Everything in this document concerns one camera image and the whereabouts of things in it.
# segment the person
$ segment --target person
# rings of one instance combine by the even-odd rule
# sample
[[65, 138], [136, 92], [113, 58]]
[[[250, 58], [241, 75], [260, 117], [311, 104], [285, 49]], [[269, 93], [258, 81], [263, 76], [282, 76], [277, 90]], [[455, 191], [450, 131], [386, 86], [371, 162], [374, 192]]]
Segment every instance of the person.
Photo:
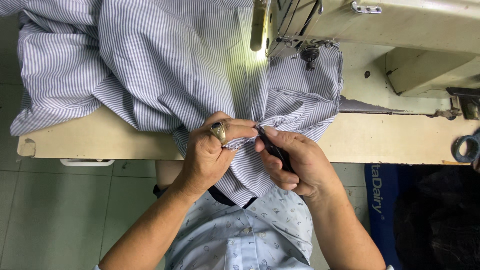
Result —
[[269, 155], [257, 138], [255, 150], [276, 187], [246, 207], [219, 202], [218, 190], [211, 188], [236, 151], [222, 147], [212, 134], [215, 123], [222, 123], [227, 141], [258, 134], [255, 122], [221, 111], [206, 119], [191, 132], [175, 180], [166, 189], [158, 187], [159, 199], [94, 269], [154, 269], [163, 256], [170, 270], [312, 269], [313, 229], [330, 268], [386, 268], [332, 165], [301, 134], [265, 127], [269, 140], [290, 154], [296, 174], [282, 170], [280, 159]]

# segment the left hand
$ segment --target left hand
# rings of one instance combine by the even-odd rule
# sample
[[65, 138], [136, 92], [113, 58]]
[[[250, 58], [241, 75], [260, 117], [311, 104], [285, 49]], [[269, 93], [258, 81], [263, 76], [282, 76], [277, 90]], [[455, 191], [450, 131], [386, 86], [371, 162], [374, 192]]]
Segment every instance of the left hand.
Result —
[[190, 132], [183, 168], [171, 186], [188, 196], [200, 197], [218, 182], [237, 153], [222, 147], [210, 132], [216, 122], [224, 124], [227, 141], [258, 135], [254, 121], [232, 119], [222, 111], [212, 114], [201, 127]]

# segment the right hand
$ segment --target right hand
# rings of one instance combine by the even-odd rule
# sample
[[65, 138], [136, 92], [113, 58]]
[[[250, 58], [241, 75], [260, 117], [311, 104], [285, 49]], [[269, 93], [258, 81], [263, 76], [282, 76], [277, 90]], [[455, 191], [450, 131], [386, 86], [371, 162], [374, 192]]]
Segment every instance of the right hand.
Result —
[[329, 194], [332, 187], [341, 185], [334, 168], [314, 141], [299, 133], [278, 131], [270, 126], [264, 128], [268, 139], [289, 153], [290, 163], [296, 172], [282, 170], [282, 161], [268, 154], [263, 142], [257, 138], [255, 150], [260, 152], [265, 170], [278, 187], [313, 198]]

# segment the hand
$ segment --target hand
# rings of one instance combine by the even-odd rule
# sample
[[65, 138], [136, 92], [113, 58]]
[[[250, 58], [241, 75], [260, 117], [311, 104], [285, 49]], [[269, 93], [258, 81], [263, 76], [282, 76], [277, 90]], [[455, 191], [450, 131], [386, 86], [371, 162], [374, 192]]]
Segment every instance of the hand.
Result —
[[257, 138], [255, 150], [260, 152], [265, 170], [278, 187], [299, 195], [315, 197], [323, 196], [332, 186], [341, 185], [334, 168], [314, 141], [298, 133], [277, 131], [269, 126], [264, 128], [268, 139], [289, 153], [290, 163], [296, 172], [294, 174], [282, 170], [282, 161], [268, 154], [263, 142]]
[[222, 147], [210, 132], [211, 125], [216, 122], [224, 124], [227, 141], [258, 134], [254, 121], [232, 119], [222, 111], [212, 114], [200, 128], [190, 132], [182, 170], [171, 188], [200, 197], [227, 171], [237, 151]]

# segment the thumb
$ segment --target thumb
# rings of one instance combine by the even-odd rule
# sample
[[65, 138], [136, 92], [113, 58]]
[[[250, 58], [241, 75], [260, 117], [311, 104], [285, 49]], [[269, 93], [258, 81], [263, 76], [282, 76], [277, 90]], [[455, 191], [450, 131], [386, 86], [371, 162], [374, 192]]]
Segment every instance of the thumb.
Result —
[[271, 126], [265, 126], [264, 129], [268, 139], [277, 147], [287, 151], [290, 155], [299, 157], [305, 152], [303, 150], [305, 147], [304, 144], [297, 140], [297, 137], [301, 136], [300, 134], [288, 131], [278, 131]]

